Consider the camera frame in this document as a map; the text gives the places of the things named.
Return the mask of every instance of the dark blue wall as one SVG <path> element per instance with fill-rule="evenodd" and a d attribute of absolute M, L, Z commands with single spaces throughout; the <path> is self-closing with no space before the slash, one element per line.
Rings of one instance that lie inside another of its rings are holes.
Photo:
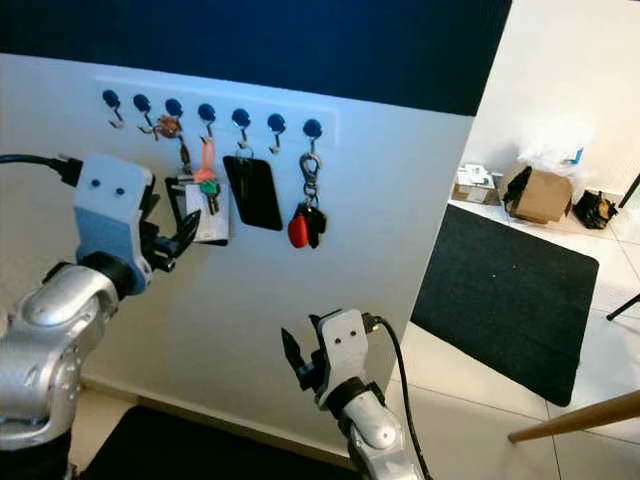
<path fill-rule="evenodd" d="M 0 0 L 0 51 L 474 115 L 510 0 Z"/>

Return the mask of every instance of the green key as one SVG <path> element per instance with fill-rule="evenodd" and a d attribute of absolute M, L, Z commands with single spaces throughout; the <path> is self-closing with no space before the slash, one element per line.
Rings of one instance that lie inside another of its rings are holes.
<path fill-rule="evenodd" d="M 215 180 L 207 180 L 200 184 L 200 191 L 207 196 L 209 204 L 209 213 L 215 215 L 220 209 L 218 207 L 218 195 L 220 194 L 220 184 Z"/>

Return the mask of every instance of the black cable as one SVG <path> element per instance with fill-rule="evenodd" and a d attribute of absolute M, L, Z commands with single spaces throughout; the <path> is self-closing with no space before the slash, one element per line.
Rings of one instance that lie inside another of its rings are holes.
<path fill-rule="evenodd" d="M 420 442 L 418 441 L 418 435 L 416 434 L 416 429 L 413 425 L 413 415 L 411 414 L 411 405 L 409 404 L 409 385 L 407 383 L 407 373 L 404 370 L 404 359 L 402 358 L 402 350 L 400 349 L 400 342 L 398 341 L 398 337 L 396 332 L 393 330 L 391 324 L 382 317 L 374 317 L 374 321 L 378 325 L 382 325 L 386 330 L 389 336 L 391 337 L 391 341 L 393 342 L 393 349 L 396 351 L 396 357 L 398 357 L 398 368 L 400 369 L 400 383 L 402 384 L 402 397 L 404 400 L 404 411 L 407 416 L 407 424 L 409 425 L 409 435 L 411 436 L 411 442 L 413 443 L 413 448 L 416 451 L 416 455 L 418 457 L 418 463 L 420 464 L 420 469 L 422 470 L 422 475 L 425 480 L 433 480 L 433 477 L 429 473 L 429 469 L 427 468 L 427 462 L 424 460 L 424 456 L 422 455 L 422 447 L 420 447 Z"/>
<path fill-rule="evenodd" d="M 80 171 L 82 170 L 82 161 L 75 158 L 60 160 L 59 158 L 38 157 L 37 155 L 0 155 L 0 165 L 9 163 L 44 165 L 58 172 L 62 177 L 61 180 L 72 187 L 78 184 Z"/>

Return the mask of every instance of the white wall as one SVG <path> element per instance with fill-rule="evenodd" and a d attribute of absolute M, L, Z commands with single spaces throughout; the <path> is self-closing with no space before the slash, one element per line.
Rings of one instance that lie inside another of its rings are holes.
<path fill-rule="evenodd" d="M 200 412 L 344 452 L 335 421 L 298 390 L 280 327 L 315 348 L 309 313 L 356 307 L 388 316 L 402 333 L 426 269 L 471 118 L 126 68 L 0 55 L 0 151 L 82 157 L 103 151 L 175 174 L 175 142 L 154 143 L 131 118 L 116 131 L 94 78 L 108 76 L 247 98 L 322 107 L 336 115 L 337 143 L 318 142 L 321 206 L 329 227 L 317 251 L 296 251 L 285 232 L 242 224 L 233 212 L 226 248 L 194 246 L 171 275 L 158 273 L 110 323 L 86 373 L 94 379 Z M 199 129 L 187 128 L 198 145 Z M 218 159 L 238 135 L 217 134 Z M 272 165 L 283 220 L 300 201 L 305 143 L 267 155 L 268 136 L 249 137 Z M 2 303 L 38 284 L 77 245 L 72 191 L 55 174 L 5 166 L 0 174 Z M 159 220 L 168 222 L 166 200 Z M 386 385 L 394 357 L 382 334 L 369 368 Z"/>
<path fill-rule="evenodd" d="M 513 0 L 463 162 L 505 171 L 520 145 L 583 143 L 589 185 L 640 173 L 640 2 Z"/>

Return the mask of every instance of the red key fob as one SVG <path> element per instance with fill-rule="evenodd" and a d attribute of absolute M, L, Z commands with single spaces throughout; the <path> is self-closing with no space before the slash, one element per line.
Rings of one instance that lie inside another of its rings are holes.
<path fill-rule="evenodd" d="M 309 225 L 304 210 L 298 206 L 293 219 L 289 222 L 289 240 L 296 248 L 304 248 L 309 244 Z"/>

